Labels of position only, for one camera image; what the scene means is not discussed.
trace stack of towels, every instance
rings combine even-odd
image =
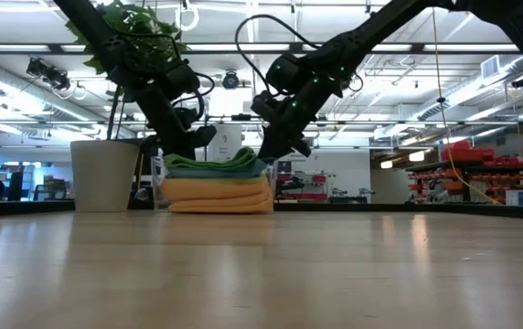
[[[176,154],[164,157],[162,194],[176,213],[271,213],[273,193],[267,164],[251,148],[227,162],[197,162]]]

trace green towel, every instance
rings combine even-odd
[[[199,162],[186,159],[180,155],[169,154],[164,157],[164,164],[168,169],[202,169],[223,172],[243,171],[255,165],[257,156],[249,147],[240,149],[233,159],[226,162]]]

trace wooden table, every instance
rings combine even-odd
[[[0,329],[523,328],[523,219],[0,218]]]

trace potted plant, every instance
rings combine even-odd
[[[125,5],[115,0],[108,5],[99,5],[97,10],[116,33],[170,36],[129,37],[129,41],[152,63],[164,64],[175,57],[173,39],[179,51],[187,49],[186,45],[178,42],[181,36],[178,27],[159,21],[156,12],[150,7]],[[85,50],[92,52],[89,42],[71,22],[67,23],[67,28],[77,37],[75,43],[85,45]],[[95,56],[84,64],[94,68],[97,74],[105,72]],[[111,141],[120,94],[124,94],[124,90],[118,86],[113,97],[107,141],[77,141],[70,144],[77,211],[111,212],[127,209],[139,147]]]

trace yellow towel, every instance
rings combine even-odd
[[[230,199],[266,193],[269,189],[265,176],[245,179],[165,179],[162,195],[172,204],[176,201]]]
[[[253,196],[176,201],[168,210],[176,213],[269,214],[273,212],[270,188]]]

